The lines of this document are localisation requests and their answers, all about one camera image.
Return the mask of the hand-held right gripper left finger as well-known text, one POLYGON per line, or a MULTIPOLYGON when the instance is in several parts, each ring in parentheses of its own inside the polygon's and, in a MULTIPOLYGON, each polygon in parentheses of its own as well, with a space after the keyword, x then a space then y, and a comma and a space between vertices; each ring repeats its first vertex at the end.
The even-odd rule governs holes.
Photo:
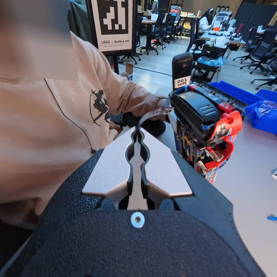
POLYGON ((106 146, 92 170, 82 193, 113 201, 117 209, 127 209, 133 191, 133 166, 137 128, 123 132, 106 146))

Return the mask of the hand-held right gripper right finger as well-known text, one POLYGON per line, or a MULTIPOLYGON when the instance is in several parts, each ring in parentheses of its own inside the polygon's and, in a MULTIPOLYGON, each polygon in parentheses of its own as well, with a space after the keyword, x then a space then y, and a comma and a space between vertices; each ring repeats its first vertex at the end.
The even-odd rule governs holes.
POLYGON ((143 128, 138 128, 141 191, 148 208, 159 208, 163 200, 192 196, 193 192, 174 154, 143 128))

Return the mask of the red blue lego car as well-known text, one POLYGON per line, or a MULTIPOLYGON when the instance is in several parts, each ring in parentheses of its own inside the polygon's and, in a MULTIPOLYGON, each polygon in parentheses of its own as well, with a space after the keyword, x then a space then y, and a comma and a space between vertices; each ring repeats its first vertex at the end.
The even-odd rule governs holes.
POLYGON ((247 104, 206 82, 179 88, 170 100, 176 150, 212 184, 234 151, 247 104))

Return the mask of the shiny sticker strip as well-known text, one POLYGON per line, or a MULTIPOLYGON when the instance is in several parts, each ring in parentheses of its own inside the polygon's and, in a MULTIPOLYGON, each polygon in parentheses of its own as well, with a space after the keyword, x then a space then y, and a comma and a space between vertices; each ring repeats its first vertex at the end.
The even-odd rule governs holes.
POLYGON ((142 124, 148 120, 148 119, 159 119, 160 116, 166 116, 173 110, 173 107, 164 107, 164 108, 158 108, 154 109, 148 113, 146 113, 139 121, 137 128, 140 129, 142 124))

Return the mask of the person's left forearm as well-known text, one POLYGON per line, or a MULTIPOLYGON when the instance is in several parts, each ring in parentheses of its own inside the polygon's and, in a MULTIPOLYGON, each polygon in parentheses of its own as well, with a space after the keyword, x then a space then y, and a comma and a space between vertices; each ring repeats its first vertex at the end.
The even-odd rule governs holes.
POLYGON ((166 98, 148 92, 127 78, 113 75, 101 82, 109 112, 113 115, 131 112, 136 117, 143 117, 148 112, 166 107, 166 98))

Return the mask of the clear bag of lego parts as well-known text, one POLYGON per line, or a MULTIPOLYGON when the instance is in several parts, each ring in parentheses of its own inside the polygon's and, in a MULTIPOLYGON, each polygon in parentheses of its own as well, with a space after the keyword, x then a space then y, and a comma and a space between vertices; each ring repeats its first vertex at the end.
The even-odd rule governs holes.
POLYGON ((262 124, 277 123, 277 103, 273 101, 262 101, 254 108, 257 122, 262 124))

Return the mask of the black rolling cart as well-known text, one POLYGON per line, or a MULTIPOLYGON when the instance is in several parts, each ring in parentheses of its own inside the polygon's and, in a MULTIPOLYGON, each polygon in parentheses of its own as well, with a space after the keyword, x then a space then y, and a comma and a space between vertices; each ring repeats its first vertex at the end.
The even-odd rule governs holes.
POLYGON ((194 62, 192 65, 191 82, 198 82, 198 83, 202 81, 206 83, 211 82, 214 75, 216 73, 219 73, 219 71, 224 65, 221 67, 211 67, 205 64, 198 63, 197 60, 199 57, 203 57, 203 56, 213 58, 213 59, 217 59, 220 56, 224 58, 224 55, 226 54, 227 49, 228 49, 228 45, 225 45, 224 48, 204 45, 201 50, 200 49, 190 50, 194 59, 194 62))

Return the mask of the blue plastic bag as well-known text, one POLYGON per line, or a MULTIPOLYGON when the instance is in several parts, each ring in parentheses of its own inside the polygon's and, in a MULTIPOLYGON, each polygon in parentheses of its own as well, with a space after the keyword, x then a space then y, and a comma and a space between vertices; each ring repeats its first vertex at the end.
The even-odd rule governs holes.
POLYGON ((218 57, 217 59, 209 58, 209 57, 199 57, 197 62, 201 64, 205 64, 211 67, 221 67, 226 63, 227 59, 223 58, 222 56, 218 57))

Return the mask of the cluttered work table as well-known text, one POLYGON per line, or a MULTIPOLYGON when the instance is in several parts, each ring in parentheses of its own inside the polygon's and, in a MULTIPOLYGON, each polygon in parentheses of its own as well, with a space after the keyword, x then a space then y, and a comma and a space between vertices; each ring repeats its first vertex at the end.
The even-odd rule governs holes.
POLYGON ((216 13, 212 21, 213 28, 206 30, 199 39, 214 43, 219 40, 220 47, 227 44, 244 46, 246 42, 241 34, 243 24, 236 27, 236 20, 232 19, 232 16, 232 11, 216 13))

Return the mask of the small open printed box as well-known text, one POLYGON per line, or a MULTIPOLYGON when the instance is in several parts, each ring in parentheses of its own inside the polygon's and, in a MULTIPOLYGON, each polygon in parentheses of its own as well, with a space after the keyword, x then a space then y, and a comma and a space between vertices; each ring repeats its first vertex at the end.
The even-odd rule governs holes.
POLYGON ((126 67, 120 73, 120 76, 127 78, 128 81, 133 81, 133 64, 126 63, 126 67))

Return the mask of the person's beige hoodie torso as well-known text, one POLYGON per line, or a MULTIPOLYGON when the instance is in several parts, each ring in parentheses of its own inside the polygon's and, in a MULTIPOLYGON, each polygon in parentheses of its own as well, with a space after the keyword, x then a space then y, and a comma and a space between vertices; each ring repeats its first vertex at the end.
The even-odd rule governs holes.
POLYGON ((113 137, 132 83, 71 32, 78 81, 1 74, 1 223, 33 229, 68 175, 113 137))

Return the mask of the black framed marker sign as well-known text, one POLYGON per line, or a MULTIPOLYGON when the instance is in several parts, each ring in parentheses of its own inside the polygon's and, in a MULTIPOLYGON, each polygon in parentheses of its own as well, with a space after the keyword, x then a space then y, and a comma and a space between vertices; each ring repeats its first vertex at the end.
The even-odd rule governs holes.
POLYGON ((86 0, 92 44, 106 57, 113 57, 119 74, 118 56, 135 50, 135 0, 86 0))

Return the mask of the dark green jacket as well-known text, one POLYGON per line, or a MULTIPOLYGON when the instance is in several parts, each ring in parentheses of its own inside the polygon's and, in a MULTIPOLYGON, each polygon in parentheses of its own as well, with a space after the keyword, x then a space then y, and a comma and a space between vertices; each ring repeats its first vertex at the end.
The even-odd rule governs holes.
POLYGON ((69 29, 77 37, 92 44, 91 28, 86 5, 70 1, 67 12, 69 29))

